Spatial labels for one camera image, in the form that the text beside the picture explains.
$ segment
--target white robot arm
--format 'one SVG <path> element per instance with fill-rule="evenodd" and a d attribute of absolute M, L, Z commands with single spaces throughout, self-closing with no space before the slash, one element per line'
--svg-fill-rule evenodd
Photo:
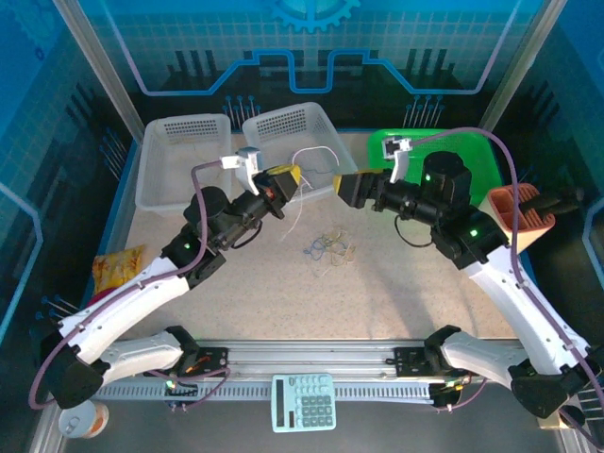
<path fill-rule="evenodd" d="M 239 170 L 247 188 L 233 202 L 218 188 L 202 191 L 208 217 L 205 250 L 199 241 L 201 215 L 194 196 L 184 211 L 187 225 L 134 279 L 57 325 L 43 320 L 34 325 L 36 359 L 61 408 L 86 401 L 113 380 L 152 370 L 180 377 L 198 361 L 199 346 L 182 327 L 168 327 L 141 340 L 116 340 L 153 310 L 210 277 L 226 262 L 221 250 L 241 246 L 237 241 L 250 230 L 259 232 L 267 214 L 284 217 L 282 208 L 298 188 L 300 169 L 283 165 L 259 173 L 257 154 L 258 150 L 245 149 L 242 155 L 224 158 L 223 167 Z"/>
<path fill-rule="evenodd" d="M 384 144 L 384 153 L 404 159 L 396 151 L 400 140 L 391 142 L 390 148 Z M 421 184 L 400 179 L 400 173 L 393 175 L 385 170 L 336 176 L 334 188 L 353 208 L 360 209 L 371 199 L 375 211 L 391 210 L 402 220 L 431 226 L 436 248 L 491 297 L 524 347 L 493 345 L 449 326 L 426 340 L 430 363 L 444 372 L 468 370 L 498 382 L 512 389 L 527 410 L 546 418 L 589 383 L 571 349 L 576 348 L 596 374 L 604 366 L 604 349 L 590 348 L 520 266 L 523 285 L 569 338 L 566 344 L 517 283 L 507 237 L 494 219 L 470 205 L 472 176 L 459 156 L 445 151 L 428 155 Z"/>

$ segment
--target green tray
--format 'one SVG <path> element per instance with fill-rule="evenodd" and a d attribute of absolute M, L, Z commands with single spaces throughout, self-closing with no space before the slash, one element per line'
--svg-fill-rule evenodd
<path fill-rule="evenodd" d="M 369 152 L 369 168 L 393 168 L 394 163 L 385 160 L 381 149 L 382 140 L 391 135 L 401 135 L 412 141 L 438 134 L 445 129 L 381 129 L 374 132 L 367 141 Z M 415 184 L 420 183 L 424 158 L 435 151 L 451 151 L 457 153 L 465 166 L 472 172 L 470 186 L 471 203 L 478 206 L 493 187 L 501 186 L 501 174 L 493 155 L 489 141 L 480 134 L 464 132 L 449 137 L 420 144 L 409 153 L 409 170 L 405 180 Z"/>

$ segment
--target gear logo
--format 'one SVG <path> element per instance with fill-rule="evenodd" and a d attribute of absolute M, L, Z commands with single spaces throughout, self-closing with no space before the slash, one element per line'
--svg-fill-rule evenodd
<path fill-rule="evenodd" d="M 284 26 L 293 25 L 296 32 L 303 28 L 314 33 L 327 31 L 329 25 L 339 26 L 350 18 L 350 10 L 361 5 L 360 0 L 270 0 L 268 6 L 273 18 Z"/>

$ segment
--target plastic basket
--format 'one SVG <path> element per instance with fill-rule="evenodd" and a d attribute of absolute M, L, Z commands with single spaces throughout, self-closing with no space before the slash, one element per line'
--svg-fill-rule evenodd
<path fill-rule="evenodd" d="M 222 114 L 174 116 L 144 131 L 136 206 L 161 215 L 182 214 L 194 194 L 191 169 L 231 154 L 230 120 Z M 230 197 L 231 172 L 219 167 L 197 173 L 203 186 Z"/>
<path fill-rule="evenodd" d="M 391 160 L 385 160 L 381 143 L 388 136 L 401 135 L 412 140 L 423 139 L 443 132 L 444 129 L 382 129 L 373 133 L 367 142 L 369 167 L 393 168 Z M 479 134 L 464 132 L 444 137 L 434 142 L 420 144 L 409 153 L 409 169 L 405 180 L 419 184 L 424 158 L 435 151 L 451 151 L 458 154 L 472 172 L 470 186 L 471 203 L 478 206 L 493 187 L 501 186 L 501 174 L 489 141 Z"/>
<path fill-rule="evenodd" d="M 263 113 L 245 121 L 242 129 L 248 144 L 261 151 L 262 169 L 292 163 L 293 159 L 301 167 L 302 176 L 311 185 L 302 186 L 304 201 L 328 196 L 333 193 L 335 175 L 357 171 L 335 127 L 313 102 Z M 327 146 L 338 159 L 326 148 L 306 149 L 316 146 Z"/>

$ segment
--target speckled table surface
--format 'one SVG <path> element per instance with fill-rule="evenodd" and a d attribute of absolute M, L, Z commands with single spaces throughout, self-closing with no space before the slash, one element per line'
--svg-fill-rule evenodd
<path fill-rule="evenodd" d="M 359 168 L 367 134 L 343 134 Z M 243 145 L 234 136 L 234 149 Z M 513 338 L 493 302 L 432 246 L 413 249 L 394 231 L 394 214 L 353 210 L 335 195 L 299 205 L 279 221 L 267 218 L 259 237 L 225 253 L 226 264 L 202 286 L 156 310 L 130 332 L 151 335 L 180 324 L 195 338 L 229 340 L 423 339 L 447 324 L 481 338 Z M 146 260 L 179 232 L 182 217 L 137 210 L 127 246 L 147 245 Z M 427 226 L 403 223 L 420 243 Z M 328 268 L 303 250 L 334 227 L 355 245 L 354 261 Z"/>

